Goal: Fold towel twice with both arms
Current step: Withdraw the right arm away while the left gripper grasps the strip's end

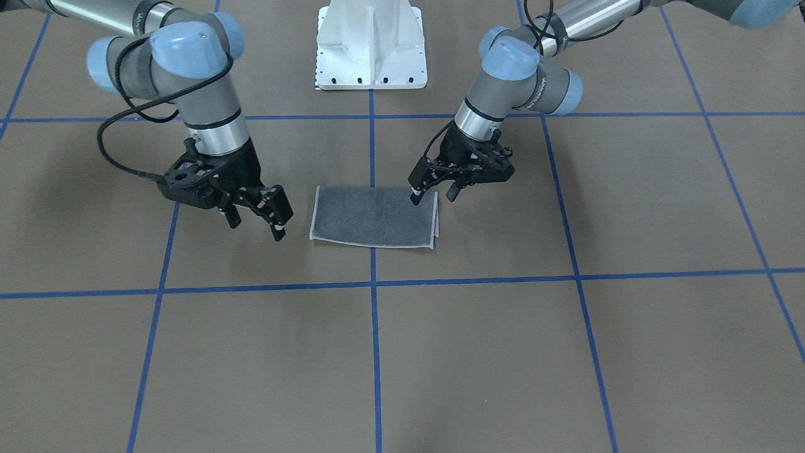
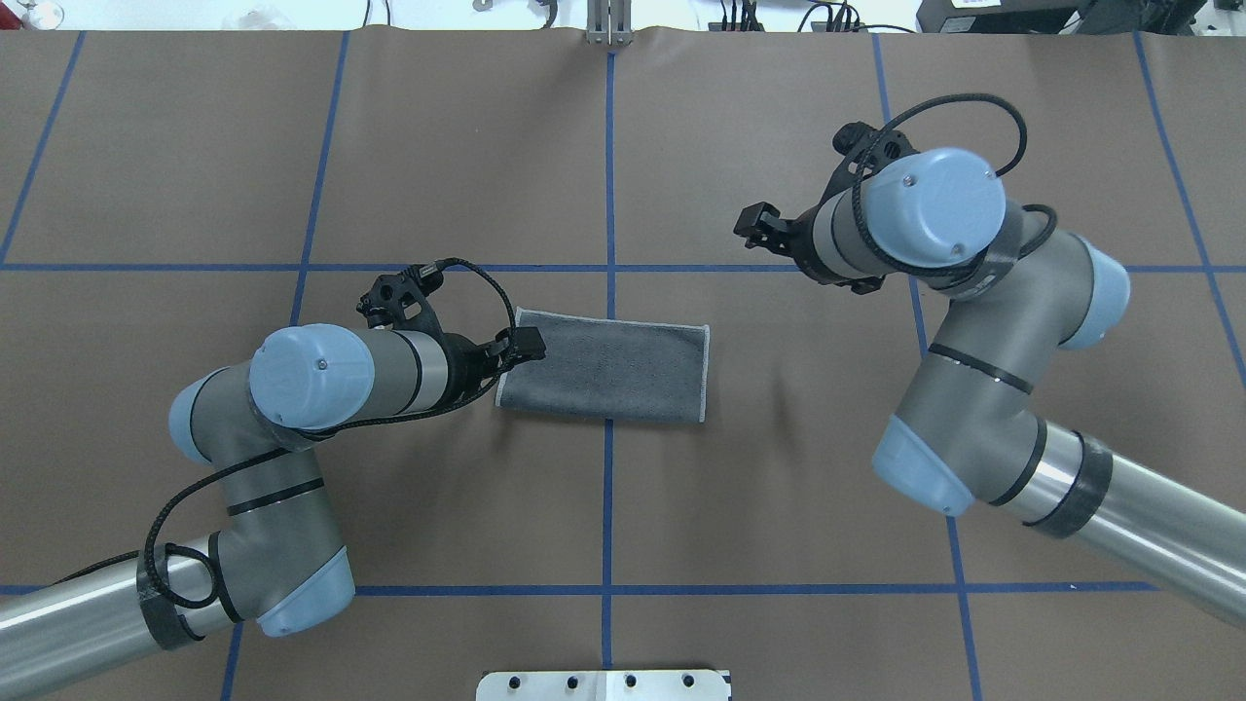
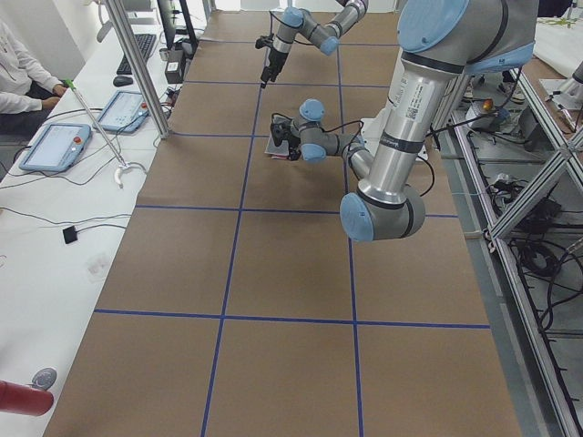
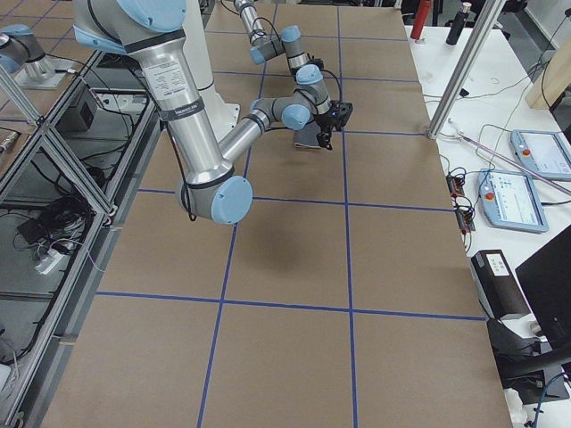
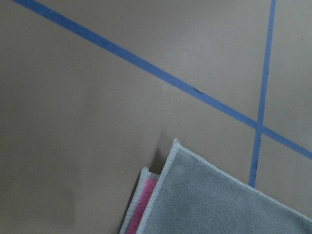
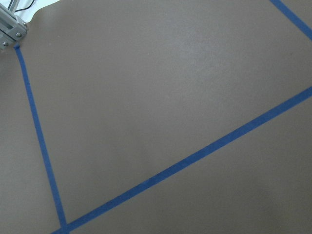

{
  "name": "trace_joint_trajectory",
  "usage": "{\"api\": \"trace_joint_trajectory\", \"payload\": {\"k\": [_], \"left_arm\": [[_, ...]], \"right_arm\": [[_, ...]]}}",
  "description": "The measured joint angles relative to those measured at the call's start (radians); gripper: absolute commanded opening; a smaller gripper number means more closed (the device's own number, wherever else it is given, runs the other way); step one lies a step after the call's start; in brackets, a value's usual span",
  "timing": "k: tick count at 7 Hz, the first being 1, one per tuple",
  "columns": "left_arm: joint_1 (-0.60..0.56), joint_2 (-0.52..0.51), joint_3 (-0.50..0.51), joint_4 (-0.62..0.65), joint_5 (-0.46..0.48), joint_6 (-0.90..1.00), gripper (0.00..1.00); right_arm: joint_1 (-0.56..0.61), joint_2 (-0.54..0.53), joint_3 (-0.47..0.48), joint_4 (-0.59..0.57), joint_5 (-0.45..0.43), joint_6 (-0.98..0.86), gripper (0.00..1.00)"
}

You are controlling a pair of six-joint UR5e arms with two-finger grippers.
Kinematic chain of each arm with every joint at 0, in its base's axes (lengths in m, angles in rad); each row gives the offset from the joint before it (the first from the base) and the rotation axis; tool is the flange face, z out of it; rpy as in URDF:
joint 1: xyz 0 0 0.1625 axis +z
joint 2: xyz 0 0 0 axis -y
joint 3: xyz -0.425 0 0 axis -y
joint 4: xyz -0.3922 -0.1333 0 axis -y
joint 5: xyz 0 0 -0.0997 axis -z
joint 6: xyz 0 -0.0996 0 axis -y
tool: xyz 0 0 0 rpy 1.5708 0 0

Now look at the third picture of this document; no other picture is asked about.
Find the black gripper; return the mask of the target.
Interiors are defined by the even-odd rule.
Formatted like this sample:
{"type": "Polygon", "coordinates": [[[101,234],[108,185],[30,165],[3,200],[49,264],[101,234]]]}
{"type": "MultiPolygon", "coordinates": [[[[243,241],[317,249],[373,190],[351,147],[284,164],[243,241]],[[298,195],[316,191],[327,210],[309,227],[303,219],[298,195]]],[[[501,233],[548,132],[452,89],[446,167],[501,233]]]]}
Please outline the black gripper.
{"type": "Polygon", "coordinates": [[[272,48],[270,50],[268,56],[269,64],[263,68],[263,71],[261,73],[262,89],[264,89],[268,85],[269,81],[274,83],[277,80],[279,73],[285,66],[287,58],[288,54],[286,52],[281,52],[279,50],[276,50],[275,48],[272,48]]]}
{"type": "Polygon", "coordinates": [[[288,159],[290,161],[299,160],[302,156],[300,136],[288,131],[285,134],[285,140],[288,143],[288,159]]]}

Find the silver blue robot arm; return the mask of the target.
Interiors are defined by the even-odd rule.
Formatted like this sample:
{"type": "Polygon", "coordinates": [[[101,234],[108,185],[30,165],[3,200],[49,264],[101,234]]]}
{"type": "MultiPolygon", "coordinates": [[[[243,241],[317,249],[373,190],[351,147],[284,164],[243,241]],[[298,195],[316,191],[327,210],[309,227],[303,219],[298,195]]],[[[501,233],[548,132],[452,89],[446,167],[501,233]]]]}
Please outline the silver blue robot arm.
{"type": "Polygon", "coordinates": [[[374,152],[357,136],[325,132],[320,101],[300,106],[289,124],[289,143],[306,161],[343,158],[359,179],[340,206],[351,239],[402,239],[422,227],[424,202],[407,179],[448,82],[528,62],[537,11],[536,1],[407,2],[397,27],[404,71],[374,152]]]}
{"type": "Polygon", "coordinates": [[[261,88],[276,81],[297,35],[329,56],[338,47],[341,37],[364,18],[369,6],[366,0],[338,1],[338,4],[343,9],[326,24],[318,23],[306,9],[288,6],[279,18],[277,31],[256,40],[256,49],[269,48],[268,65],[261,72],[261,88]]]}

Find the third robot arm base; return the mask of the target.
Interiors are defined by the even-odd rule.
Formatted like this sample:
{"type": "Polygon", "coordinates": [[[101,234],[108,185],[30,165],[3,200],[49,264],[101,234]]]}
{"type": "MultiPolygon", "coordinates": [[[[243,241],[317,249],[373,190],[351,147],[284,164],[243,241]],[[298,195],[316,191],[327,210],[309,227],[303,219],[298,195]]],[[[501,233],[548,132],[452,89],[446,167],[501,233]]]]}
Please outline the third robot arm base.
{"type": "Polygon", "coordinates": [[[582,123],[582,65],[566,79],[540,79],[546,101],[551,103],[568,129],[576,133],[582,123]]]}

